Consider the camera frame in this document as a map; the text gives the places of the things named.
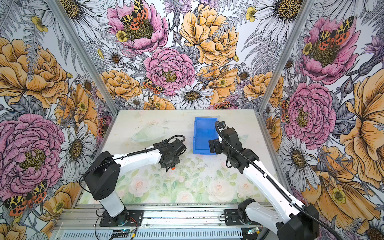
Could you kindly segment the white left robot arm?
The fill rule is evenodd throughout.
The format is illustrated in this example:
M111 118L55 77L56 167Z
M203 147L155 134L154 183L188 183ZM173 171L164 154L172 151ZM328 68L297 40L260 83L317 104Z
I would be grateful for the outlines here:
M129 171L142 167L160 165L166 171L180 163L180 156L186 151L185 137L175 135L140 151L112 155L100 153L83 174L83 179L95 201L104 208L103 222L112 227L126 226L129 222L139 226L118 196L118 179Z

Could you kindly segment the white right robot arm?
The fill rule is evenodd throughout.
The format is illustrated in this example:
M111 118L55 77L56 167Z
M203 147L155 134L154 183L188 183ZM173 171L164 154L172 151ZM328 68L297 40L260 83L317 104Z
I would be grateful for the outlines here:
M291 195L269 173L259 157L243 148L233 128L220 128L216 123L218 139L210 140L211 152L224 154L231 167L250 180L274 207L262 207L253 199L239 205L239 215L244 223L257 222L280 240L315 240L319 236L319 213L314 207L306 207Z

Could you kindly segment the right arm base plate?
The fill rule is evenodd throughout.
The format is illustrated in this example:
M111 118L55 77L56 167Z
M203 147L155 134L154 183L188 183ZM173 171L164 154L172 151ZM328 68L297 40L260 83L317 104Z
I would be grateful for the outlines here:
M249 222L244 220L243 217L239 215L237 209L225 209L224 210L224 222L226 226L250 226L258 225L257 222Z

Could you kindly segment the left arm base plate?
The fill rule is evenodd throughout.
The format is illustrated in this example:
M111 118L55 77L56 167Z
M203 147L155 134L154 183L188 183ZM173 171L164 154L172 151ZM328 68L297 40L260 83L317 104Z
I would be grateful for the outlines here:
M116 217L111 217L107 211L104 211L100 227L140 227L143 217L143 210L124 210Z

